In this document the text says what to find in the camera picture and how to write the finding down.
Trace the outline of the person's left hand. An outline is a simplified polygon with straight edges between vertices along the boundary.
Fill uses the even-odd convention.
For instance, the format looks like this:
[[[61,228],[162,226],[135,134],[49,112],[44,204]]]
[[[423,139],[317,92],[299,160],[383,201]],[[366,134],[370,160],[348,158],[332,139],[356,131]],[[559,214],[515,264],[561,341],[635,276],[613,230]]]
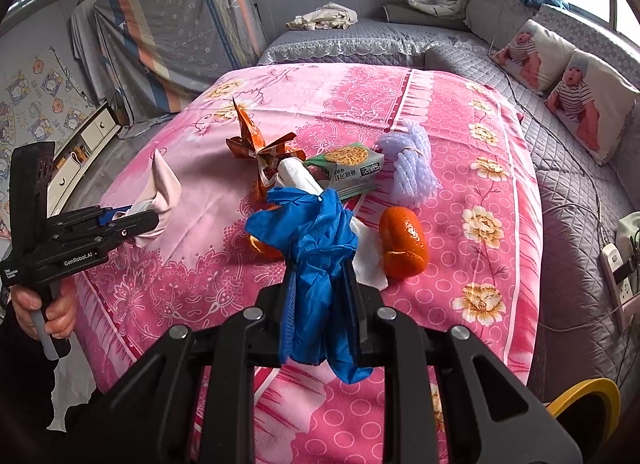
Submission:
[[[27,287],[14,285],[11,287],[11,302],[21,329],[28,336],[36,339],[38,334],[30,314],[32,311],[38,312],[41,309],[40,297]],[[44,330],[54,338],[68,338],[74,330],[76,314],[75,284],[70,279],[62,280],[58,289],[58,297],[50,303],[46,310],[47,321],[44,323]]]

